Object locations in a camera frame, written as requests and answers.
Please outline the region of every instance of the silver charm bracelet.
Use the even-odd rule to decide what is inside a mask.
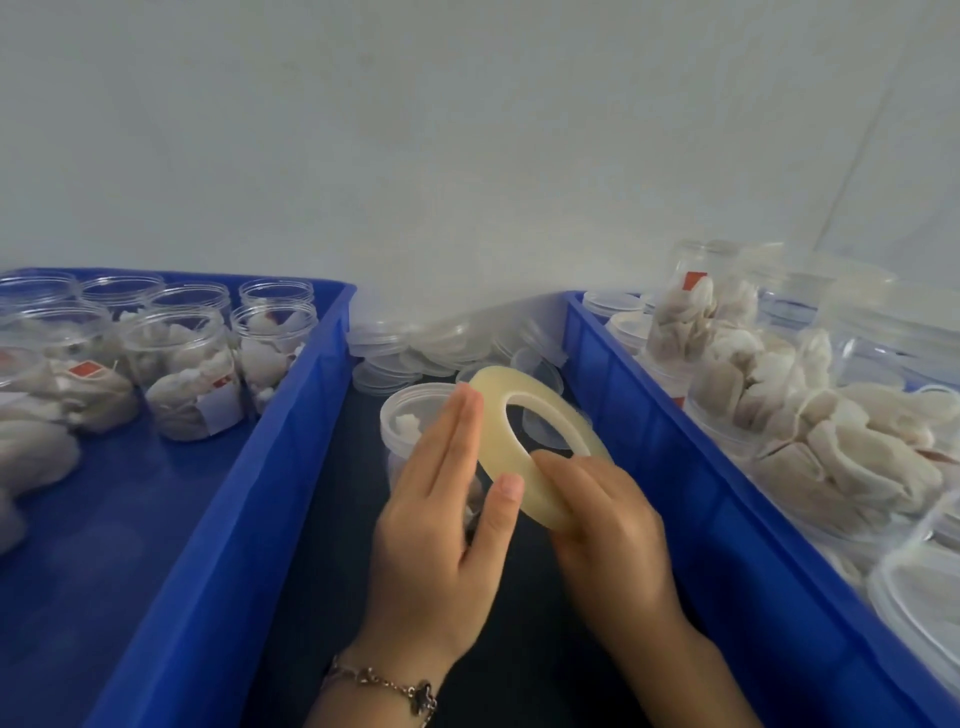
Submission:
[[[348,678],[360,686],[374,685],[379,688],[388,688],[403,695],[410,701],[412,715],[426,716],[423,723],[420,724],[420,728],[425,728],[426,724],[430,722],[430,718],[437,712],[437,698],[433,695],[433,687],[429,680],[421,680],[415,688],[404,687],[380,677],[373,672],[372,667],[356,669],[341,665],[340,655],[334,655],[333,660],[330,661],[330,669],[326,672],[324,681],[320,684],[320,691],[323,692],[330,683],[340,678]]]

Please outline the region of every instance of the blue plastic bin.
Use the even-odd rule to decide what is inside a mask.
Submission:
[[[660,511],[674,571],[767,726],[960,726],[960,706],[581,304],[564,375]]]
[[[249,279],[162,275],[234,299]],[[313,283],[320,322],[255,426],[173,443],[144,407],[20,501],[28,539],[0,557],[0,725],[237,723],[350,382],[356,289]]]

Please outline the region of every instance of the red sticker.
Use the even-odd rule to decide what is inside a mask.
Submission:
[[[706,273],[701,273],[700,271],[688,271],[686,276],[684,276],[684,291],[692,291],[697,281],[705,275]]]
[[[74,376],[87,378],[88,376],[93,376],[99,372],[102,372],[105,368],[105,366],[97,364],[95,361],[87,360],[80,362],[80,364],[77,364],[74,367],[70,367],[68,371]]]

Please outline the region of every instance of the forearm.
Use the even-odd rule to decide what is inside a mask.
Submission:
[[[614,659],[657,728],[761,728],[723,655],[685,619]]]
[[[429,680],[434,695],[447,673],[446,667],[433,661],[385,654],[357,643],[344,650],[340,663],[354,669],[371,667],[379,677],[403,687]],[[413,714],[410,700],[399,692],[341,677],[318,695],[303,728],[420,728],[424,720]]]

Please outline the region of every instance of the yellowish tape roll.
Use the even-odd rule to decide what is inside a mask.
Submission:
[[[480,465],[493,480],[517,473],[526,483],[520,508],[552,531],[575,530],[576,521],[553,483],[538,470],[533,458],[514,435],[507,420],[507,405],[518,404],[543,417],[564,436],[577,455],[610,460],[610,454],[587,421],[564,399],[531,376],[508,367],[481,369],[470,386],[484,399]]]

